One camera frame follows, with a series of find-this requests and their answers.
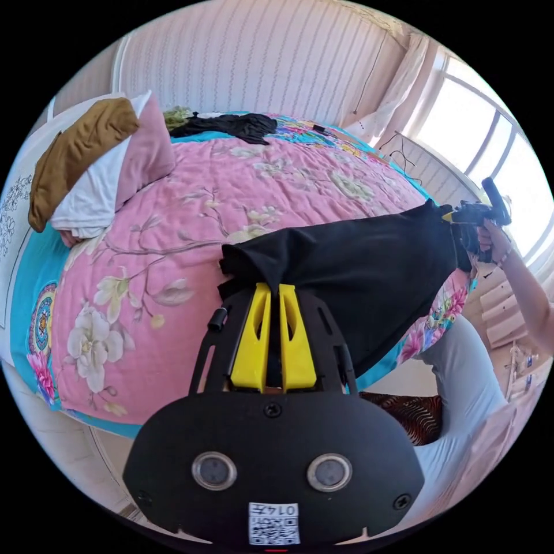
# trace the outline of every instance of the mandala pattern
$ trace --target mandala pattern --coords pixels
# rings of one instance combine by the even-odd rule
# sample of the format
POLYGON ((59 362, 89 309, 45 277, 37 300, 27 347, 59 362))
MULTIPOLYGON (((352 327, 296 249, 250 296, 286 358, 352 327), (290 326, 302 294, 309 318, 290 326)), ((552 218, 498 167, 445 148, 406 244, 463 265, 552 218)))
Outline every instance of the mandala pattern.
POLYGON ((50 319, 52 317, 52 304, 55 294, 56 285, 52 283, 42 289, 36 301, 29 328, 29 351, 31 354, 37 354, 42 351, 48 356, 50 353, 48 346, 50 343, 50 319))
POLYGON ((0 204, 0 257, 2 258, 8 253, 8 245, 11 244, 16 229, 15 220, 8 212, 14 212, 20 200, 29 199, 32 180, 32 175, 19 176, 0 204))

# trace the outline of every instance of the pink floral bedspread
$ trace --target pink floral bedspread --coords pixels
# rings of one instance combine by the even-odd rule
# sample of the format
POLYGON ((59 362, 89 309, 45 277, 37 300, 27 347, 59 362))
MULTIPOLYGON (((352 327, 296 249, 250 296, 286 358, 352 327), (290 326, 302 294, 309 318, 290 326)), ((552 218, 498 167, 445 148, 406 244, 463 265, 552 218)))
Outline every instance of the pink floral bedspread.
MULTIPOLYGON (((222 242, 282 227, 394 214, 424 202, 396 171, 338 148, 226 138, 174 145, 177 167, 137 193, 110 229, 75 246, 55 295, 52 368, 63 408, 143 424, 188 393, 220 305, 222 242)), ((461 311, 455 271, 399 361, 461 311)))

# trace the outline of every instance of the wall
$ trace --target wall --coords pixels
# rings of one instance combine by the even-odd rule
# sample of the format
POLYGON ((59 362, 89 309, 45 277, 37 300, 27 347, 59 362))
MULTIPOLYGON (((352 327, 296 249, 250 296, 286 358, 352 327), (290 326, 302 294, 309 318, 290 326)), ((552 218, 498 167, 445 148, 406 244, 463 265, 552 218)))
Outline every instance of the wall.
POLYGON ((163 108, 339 124, 379 105, 404 53, 336 1, 212 0, 132 33, 119 88, 130 96, 151 88, 163 108))
POLYGON ((390 155, 399 167, 404 169, 404 158, 401 154, 403 152, 406 159, 412 162, 406 163, 406 174, 421 180, 423 188, 439 204, 458 205, 461 200, 478 200, 456 173, 407 137, 395 135, 389 143, 381 146, 381 152, 390 155))
POLYGON ((56 94, 54 115, 103 94, 111 92, 111 77, 119 42, 114 42, 85 65, 56 94))

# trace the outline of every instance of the sticker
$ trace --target sticker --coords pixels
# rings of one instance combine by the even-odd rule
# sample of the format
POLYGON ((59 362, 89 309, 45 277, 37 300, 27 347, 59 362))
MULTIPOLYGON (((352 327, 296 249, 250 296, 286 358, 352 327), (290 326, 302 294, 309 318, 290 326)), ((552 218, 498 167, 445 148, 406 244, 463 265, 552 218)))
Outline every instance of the sticker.
POLYGON ((298 504, 248 504, 250 544, 300 544, 298 504))

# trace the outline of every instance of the screw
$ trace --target screw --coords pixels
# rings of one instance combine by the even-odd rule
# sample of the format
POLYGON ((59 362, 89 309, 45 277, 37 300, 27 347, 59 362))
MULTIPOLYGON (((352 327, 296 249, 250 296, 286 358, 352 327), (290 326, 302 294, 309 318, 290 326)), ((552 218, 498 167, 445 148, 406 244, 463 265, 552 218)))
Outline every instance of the screw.
POLYGON ((267 417, 279 417, 281 415, 281 407, 275 402, 270 402, 264 408, 264 414, 267 417))
POLYGON ((395 510, 405 510, 411 504, 410 495, 400 495, 392 504, 395 510))
POLYGON ((143 506, 150 507, 152 505, 152 499, 147 492, 139 491, 137 495, 137 500, 143 506))

